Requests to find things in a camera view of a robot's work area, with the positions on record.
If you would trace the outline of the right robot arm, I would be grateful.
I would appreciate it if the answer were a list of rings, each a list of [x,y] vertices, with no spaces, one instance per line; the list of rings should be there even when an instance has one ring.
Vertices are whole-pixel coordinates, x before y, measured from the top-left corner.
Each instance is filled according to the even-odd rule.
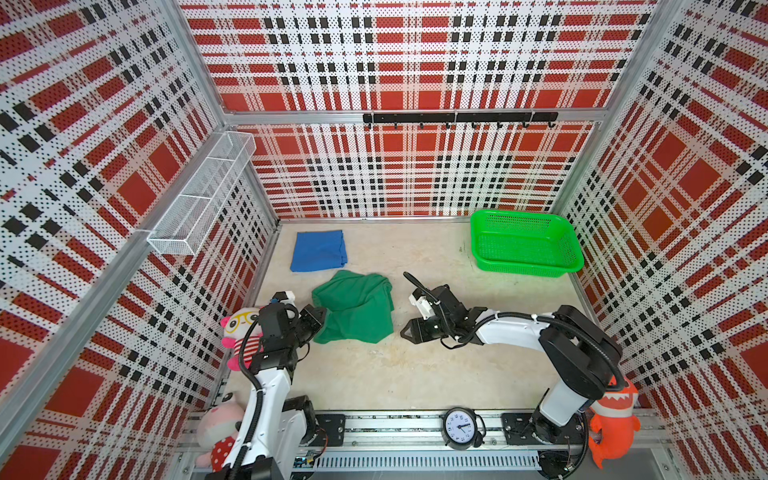
[[[400,336],[413,344],[450,339],[449,350],[500,344],[546,355],[559,380],[531,415],[533,434],[543,444],[563,440],[566,428],[587,407],[628,386],[619,368],[621,347],[573,306],[541,315],[468,309],[449,286],[429,290],[420,283],[409,301],[419,316],[409,320]]]

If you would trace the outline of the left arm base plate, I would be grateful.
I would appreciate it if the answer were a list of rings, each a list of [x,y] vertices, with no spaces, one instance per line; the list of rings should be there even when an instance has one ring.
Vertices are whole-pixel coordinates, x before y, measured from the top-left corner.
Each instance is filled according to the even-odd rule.
[[[344,414],[318,414],[308,427],[305,446],[340,447],[344,444],[346,416]]]

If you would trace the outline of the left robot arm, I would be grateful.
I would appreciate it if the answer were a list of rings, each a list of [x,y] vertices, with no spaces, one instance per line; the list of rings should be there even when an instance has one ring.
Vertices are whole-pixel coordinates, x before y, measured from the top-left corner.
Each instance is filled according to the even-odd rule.
[[[279,291],[262,307],[243,309],[222,320],[237,333],[224,346],[233,350],[250,383],[244,417],[227,457],[208,479],[289,479],[301,446],[318,429],[312,402],[289,396],[299,350],[325,325],[327,310],[299,309],[291,291]]]

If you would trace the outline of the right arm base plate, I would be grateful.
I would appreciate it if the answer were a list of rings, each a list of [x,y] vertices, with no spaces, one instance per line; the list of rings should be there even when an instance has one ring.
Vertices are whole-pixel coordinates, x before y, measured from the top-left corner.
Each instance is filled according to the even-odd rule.
[[[587,433],[584,417],[579,414],[563,426],[552,423],[538,410],[503,413],[501,421],[508,445],[582,445]]]

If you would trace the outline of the green tank top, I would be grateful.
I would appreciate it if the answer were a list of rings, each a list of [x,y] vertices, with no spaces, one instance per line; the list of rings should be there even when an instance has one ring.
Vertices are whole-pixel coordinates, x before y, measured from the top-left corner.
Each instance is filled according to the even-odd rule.
[[[327,310],[325,325],[314,341],[379,343],[394,332],[391,291],[391,282],[383,275],[338,271],[312,291],[313,304]]]

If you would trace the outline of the blue tank top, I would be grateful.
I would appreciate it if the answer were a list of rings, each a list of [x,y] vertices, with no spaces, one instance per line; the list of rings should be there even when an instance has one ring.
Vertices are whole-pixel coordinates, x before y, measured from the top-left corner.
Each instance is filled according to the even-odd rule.
[[[342,230],[299,232],[290,270],[295,273],[341,269],[348,262]]]

